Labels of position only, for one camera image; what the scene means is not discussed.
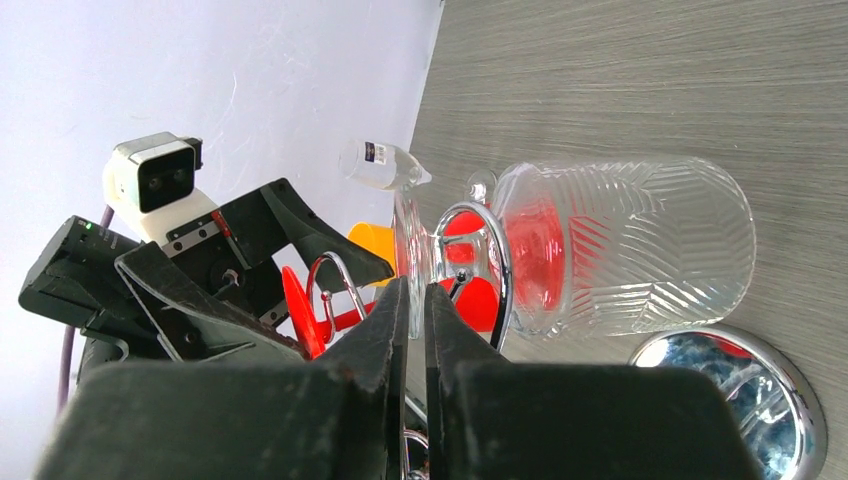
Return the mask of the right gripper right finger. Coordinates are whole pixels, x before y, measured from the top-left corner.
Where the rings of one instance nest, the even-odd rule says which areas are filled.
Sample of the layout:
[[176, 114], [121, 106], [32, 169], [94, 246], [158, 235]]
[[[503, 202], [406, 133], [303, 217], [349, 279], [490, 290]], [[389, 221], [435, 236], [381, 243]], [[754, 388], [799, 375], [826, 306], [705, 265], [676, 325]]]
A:
[[681, 368], [513, 363], [427, 288], [434, 479], [756, 479], [719, 389]]

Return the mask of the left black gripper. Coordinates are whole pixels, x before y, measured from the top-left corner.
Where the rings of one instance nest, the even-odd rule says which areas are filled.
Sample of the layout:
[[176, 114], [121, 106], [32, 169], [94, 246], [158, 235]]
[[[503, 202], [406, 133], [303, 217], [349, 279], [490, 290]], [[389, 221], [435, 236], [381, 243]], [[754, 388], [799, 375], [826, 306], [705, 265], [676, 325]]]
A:
[[273, 329], [289, 319], [273, 260], [288, 246], [307, 267], [335, 253], [356, 286], [395, 274], [322, 220], [285, 178], [170, 231], [163, 250], [147, 243], [119, 256], [115, 269], [172, 360], [303, 363], [304, 349]]

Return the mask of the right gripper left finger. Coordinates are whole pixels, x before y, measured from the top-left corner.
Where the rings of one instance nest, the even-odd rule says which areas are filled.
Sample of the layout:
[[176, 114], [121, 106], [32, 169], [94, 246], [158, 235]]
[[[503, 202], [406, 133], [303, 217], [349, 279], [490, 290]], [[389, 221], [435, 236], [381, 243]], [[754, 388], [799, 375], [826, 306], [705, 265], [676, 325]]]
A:
[[96, 369], [38, 479], [400, 479], [406, 347], [386, 329], [306, 363]]

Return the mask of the yellow wine glass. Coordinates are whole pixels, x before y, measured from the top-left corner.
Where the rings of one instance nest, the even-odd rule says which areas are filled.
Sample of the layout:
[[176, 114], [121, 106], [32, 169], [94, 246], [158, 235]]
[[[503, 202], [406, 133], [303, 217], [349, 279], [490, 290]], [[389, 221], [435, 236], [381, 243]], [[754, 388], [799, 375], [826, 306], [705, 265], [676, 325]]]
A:
[[391, 227], [359, 222], [350, 229], [347, 239], [396, 268], [395, 237]]

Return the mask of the red wine glass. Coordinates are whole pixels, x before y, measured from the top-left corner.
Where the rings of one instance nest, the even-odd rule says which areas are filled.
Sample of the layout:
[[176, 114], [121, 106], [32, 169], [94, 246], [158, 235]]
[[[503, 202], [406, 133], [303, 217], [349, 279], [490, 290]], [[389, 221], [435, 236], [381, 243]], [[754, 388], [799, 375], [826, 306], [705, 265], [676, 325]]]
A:
[[460, 202], [429, 231], [414, 205], [398, 203], [394, 230], [395, 274], [356, 286], [342, 259], [325, 252], [300, 280], [281, 269], [284, 297], [297, 343], [306, 359], [336, 352], [337, 335], [374, 335], [381, 328], [405, 344], [423, 334], [425, 297], [436, 293], [452, 316], [488, 334], [500, 350], [518, 317], [541, 317], [560, 305], [566, 238], [553, 207], [493, 212]]

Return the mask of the clear wine glass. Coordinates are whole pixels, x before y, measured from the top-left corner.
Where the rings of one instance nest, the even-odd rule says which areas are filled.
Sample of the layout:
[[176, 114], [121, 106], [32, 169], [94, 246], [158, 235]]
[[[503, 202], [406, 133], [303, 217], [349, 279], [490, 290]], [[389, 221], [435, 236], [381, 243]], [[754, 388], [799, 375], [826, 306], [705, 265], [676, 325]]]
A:
[[379, 190], [430, 183], [432, 175], [421, 162], [401, 147], [373, 141], [351, 140], [338, 156], [339, 171], [346, 179]]

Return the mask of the small clear glass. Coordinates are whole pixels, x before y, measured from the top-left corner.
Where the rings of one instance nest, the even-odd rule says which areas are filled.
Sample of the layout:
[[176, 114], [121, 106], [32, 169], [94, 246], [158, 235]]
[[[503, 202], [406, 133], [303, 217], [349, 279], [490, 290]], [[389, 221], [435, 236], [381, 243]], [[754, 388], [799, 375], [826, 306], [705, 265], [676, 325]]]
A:
[[493, 212], [555, 208], [566, 238], [560, 305], [508, 333], [553, 340], [708, 325], [744, 298], [756, 262], [749, 203], [697, 157], [534, 162], [475, 179]]

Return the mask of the chrome wine glass rack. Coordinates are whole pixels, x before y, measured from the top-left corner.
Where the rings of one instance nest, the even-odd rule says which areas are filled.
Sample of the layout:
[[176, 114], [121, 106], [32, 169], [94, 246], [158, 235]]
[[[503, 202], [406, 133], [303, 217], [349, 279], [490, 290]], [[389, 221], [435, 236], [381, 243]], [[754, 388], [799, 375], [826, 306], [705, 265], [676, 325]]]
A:
[[725, 324], [762, 271], [747, 206], [577, 214], [534, 198], [448, 212], [431, 233], [398, 199], [391, 227], [361, 223], [349, 238], [416, 293], [465, 273], [458, 309], [482, 333], [508, 323], [536, 341], [642, 334], [632, 364], [707, 374], [766, 478], [815, 479], [824, 467], [828, 432], [807, 379]]

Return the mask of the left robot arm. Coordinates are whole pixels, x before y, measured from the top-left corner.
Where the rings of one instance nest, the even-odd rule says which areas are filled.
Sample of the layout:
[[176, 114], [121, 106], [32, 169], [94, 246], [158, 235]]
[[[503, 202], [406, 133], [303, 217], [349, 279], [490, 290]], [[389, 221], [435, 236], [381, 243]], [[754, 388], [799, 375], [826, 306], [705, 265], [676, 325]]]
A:
[[18, 301], [88, 338], [82, 374], [135, 359], [300, 363], [305, 343], [278, 330], [289, 312], [274, 256], [286, 247], [308, 266], [337, 255], [345, 274], [320, 268], [316, 275], [332, 293], [394, 273], [282, 178], [171, 229], [163, 244], [73, 216], [30, 268]]

